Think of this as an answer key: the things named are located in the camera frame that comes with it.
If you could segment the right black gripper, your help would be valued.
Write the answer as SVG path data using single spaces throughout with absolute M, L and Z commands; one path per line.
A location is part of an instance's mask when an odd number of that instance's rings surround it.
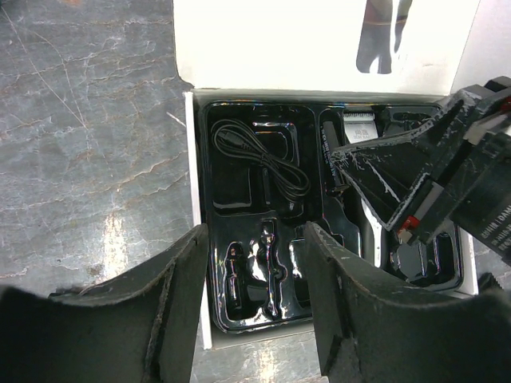
M 370 211 L 403 242 L 449 222 L 510 261 L 510 79 L 459 90 L 446 105 L 378 111 L 382 135 L 332 157 Z

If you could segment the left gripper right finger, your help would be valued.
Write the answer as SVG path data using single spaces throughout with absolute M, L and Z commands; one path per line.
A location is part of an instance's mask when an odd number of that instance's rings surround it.
M 321 374 L 331 382 L 507 382 L 510 294 L 454 298 L 404 282 L 304 229 Z

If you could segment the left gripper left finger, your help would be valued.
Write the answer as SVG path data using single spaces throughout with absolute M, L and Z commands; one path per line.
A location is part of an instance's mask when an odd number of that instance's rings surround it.
M 208 263 L 208 228 L 80 292 L 1 288 L 4 382 L 186 382 Z

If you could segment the black rectangular stick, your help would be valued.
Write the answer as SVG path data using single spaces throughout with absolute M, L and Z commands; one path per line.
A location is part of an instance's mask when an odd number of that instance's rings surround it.
M 327 192 L 330 195 L 342 195 L 347 190 L 348 185 L 332 160 L 331 152 L 339 146 L 335 125 L 331 120 L 325 120 L 320 131 L 323 141 L 323 155 L 331 174 L 331 186 L 327 188 Z

